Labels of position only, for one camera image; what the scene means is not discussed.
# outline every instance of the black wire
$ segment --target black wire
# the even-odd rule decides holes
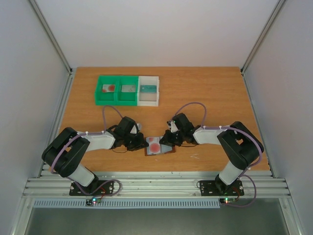
[[[110,126],[108,129],[109,130],[112,130],[113,128],[117,127],[117,125],[113,125],[113,126]]]
[[[195,146],[197,146],[197,144],[192,145],[192,146],[183,146],[183,145],[181,145],[181,147],[184,147],[184,148],[190,148],[190,147],[195,147]]]
[[[125,152],[117,152],[117,151],[114,151],[114,150],[112,149],[112,151],[113,151],[114,153],[126,153],[128,150],[126,150]]]

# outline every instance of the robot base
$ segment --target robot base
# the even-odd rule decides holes
[[[201,180],[197,183],[197,187],[200,188],[201,196],[238,196],[237,192],[232,188],[236,188],[240,196],[245,194],[243,183],[240,180],[236,180],[225,194],[219,193],[215,186],[215,180]]]
[[[103,184],[104,182],[106,182],[106,180],[98,180],[96,182],[96,185],[93,186],[94,188],[98,188],[101,184]],[[88,189],[86,187],[81,186],[85,192],[88,192]],[[102,186],[102,188],[105,190],[104,195],[109,195],[113,193],[114,190],[114,182],[110,182],[107,184],[104,184]],[[98,189],[96,192],[94,192],[93,194],[90,194],[88,196],[95,196],[95,195],[102,195],[102,189]],[[81,192],[81,190],[78,188],[78,186],[75,183],[72,183],[70,185],[70,190],[69,190],[69,195],[70,196],[84,196],[86,197],[87,195],[85,195],[84,193]]]

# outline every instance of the green tray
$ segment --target green tray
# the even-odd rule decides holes
[[[103,85],[114,85],[114,92],[103,92]],[[122,92],[123,86],[134,86],[134,92]],[[138,76],[106,76],[98,78],[94,99],[96,105],[137,106]]]

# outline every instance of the wooden table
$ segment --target wooden table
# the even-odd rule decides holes
[[[159,76],[158,107],[116,106],[122,115],[142,124],[141,131],[145,137],[163,135],[167,129],[166,121],[182,105],[198,101],[208,110],[205,125],[229,125],[239,120],[260,139],[238,67],[78,68],[61,130],[65,127],[76,131],[103,130],[102,107],[94,103],[94,90],[101,74]],[[202,106],[190,105],[183,112],[194,125],[200,124]],[[111,126],[118,124],[120,117],[113,109],[107,108],[106,119]],[[265,154],[263,157],[254,170],[269,170]],[[82,164],[92,171],[218,171],[227,162],[222,147],[213,144],[177,147],[176,153],[148,157],[143,149],[126,153],[96,150],[86,153],[82,159]]]

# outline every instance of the red circle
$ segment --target red circle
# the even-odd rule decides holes
[[[152,153],[157,153],[160,151],[160,145],[158,143],[151,144],[149,148]]]
[[[115,90],[115,85],[109,85],[109,91],[114,92]]]

